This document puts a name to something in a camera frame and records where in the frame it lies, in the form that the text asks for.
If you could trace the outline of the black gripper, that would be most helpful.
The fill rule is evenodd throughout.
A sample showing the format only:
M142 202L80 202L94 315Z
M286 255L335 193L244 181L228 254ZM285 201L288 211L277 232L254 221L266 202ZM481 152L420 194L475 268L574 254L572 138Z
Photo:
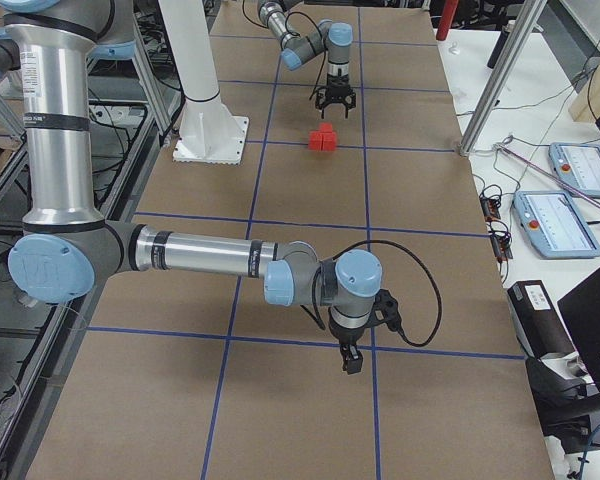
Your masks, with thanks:
M357 347L357 341L363 336L367 325L348 328L338 324L332 317L329 318L329 331L339 342L342 357L342 370L347 374L360 373L363 366L363 355Z
M350 94L349 75L327 75L326 80L327 96L348 96Z

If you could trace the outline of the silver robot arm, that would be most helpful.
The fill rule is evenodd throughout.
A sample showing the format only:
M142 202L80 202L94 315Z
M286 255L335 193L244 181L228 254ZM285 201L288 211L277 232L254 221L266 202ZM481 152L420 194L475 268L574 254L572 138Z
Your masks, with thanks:
M308 244L217 238L109 221L95 206L86 61L112 48L132 56L129 1L6 1L18 47L32 206L8 269L46 303L81 297L126 271L191 270L260 278L273 305L326 307L343 368L361 370L357 342L377 320L382 266L361 245L320 260Z
M301 35L290 23L294 14L292 8L297 4L299 1L258 1L258 19L279 42L281 60L288 70L297 70L319 55L325 55L326 84L315 85L313 92L317 109L324 109L332 103L354 108L355 92L349 76L350 49L353 44L352 26L330 19L316 23L309 18L314 31L308 35Z

